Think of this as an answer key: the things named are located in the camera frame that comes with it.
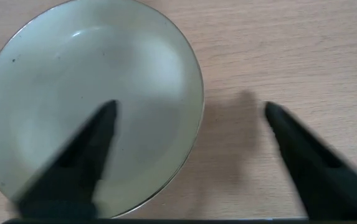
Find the ceramic plate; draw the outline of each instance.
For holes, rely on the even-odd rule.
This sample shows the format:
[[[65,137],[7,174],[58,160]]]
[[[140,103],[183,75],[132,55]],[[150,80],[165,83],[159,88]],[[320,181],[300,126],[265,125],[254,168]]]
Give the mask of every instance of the ceramic plate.
[[[0,52],[0,191],[15,195],[111,99],[101,217],[138,207],[183,165],[204,107],[198,61],[169,19],[132,0],[70,1],[24,26]]]

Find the blurred object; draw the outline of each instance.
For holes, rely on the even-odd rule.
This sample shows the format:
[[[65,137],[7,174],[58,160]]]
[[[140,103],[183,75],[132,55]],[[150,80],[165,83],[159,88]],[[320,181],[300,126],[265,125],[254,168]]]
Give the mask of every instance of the blurred object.
[[[304,223],[305,220],[122,220],[96,219],[96,207],[91,203],[91,196],[95,189],[95,184],[102,173],[103,167],[99,166],[96,173],[90,176],[83,176],[84,171],[92,166],[86,166],[86,163],[75,162],[87,161],[86,156],[93,157],[96,152],[94,148],[91,154],[82,152],[87,141],[93,142],[99,139],[103,144],[96,144],[95,148],[104,155],[109,149],[106,144],[113,134],[113,124],[116,115],[115,107],[111,107],[109,112],[105,110],[98,117],[98,126],[102,128],[92,128],[91,123],[75,138],[72,144],[68,146],[65,152],[57,159],[55,166],[62,166],[62,171],[67,164],[76,164],[70,175],[72,177],[90,177],[92,180],[88,183],[86,191],[82,192],[81,182],[66,182],[66,189],[71,189],[72,194],[64,191],[64,188],[54,189],[52,194],[48,194],[50,184],[59,179],[60,167],[51,167],[34,184],[33,190],[24,194],[17,206],[21,210],[21,220],[11,220],[8,224],[23,223],[110,223],[110,224],[213,224],[213,223]],[[279,144],[279,149],[286,164],[293,182],[296,185],[299,196],[303,202],[308,218],[314,220],[357,220],[357,174],[344,161],[336,157],[331,149],[325,147],[317,138],[308,132],[296,119],[291,116],[281,106],[268,102],[265,106],[265,117],[269,122],[275,137]],[[22,212],[22,207],[30,206],[30,213]]]

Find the wood grain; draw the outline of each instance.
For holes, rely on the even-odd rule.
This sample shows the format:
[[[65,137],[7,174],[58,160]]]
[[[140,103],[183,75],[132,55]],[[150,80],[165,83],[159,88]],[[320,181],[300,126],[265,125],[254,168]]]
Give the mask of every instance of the wood grain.
[[[63,0],[0,0],[0,50]],[[304,216],[262,117],[289,107],[357,165],[357,1],[142,0],[189,39],[204,75],[196,147],[168,187],[128,217]],[[8,217],[0,194],[0,223]]]

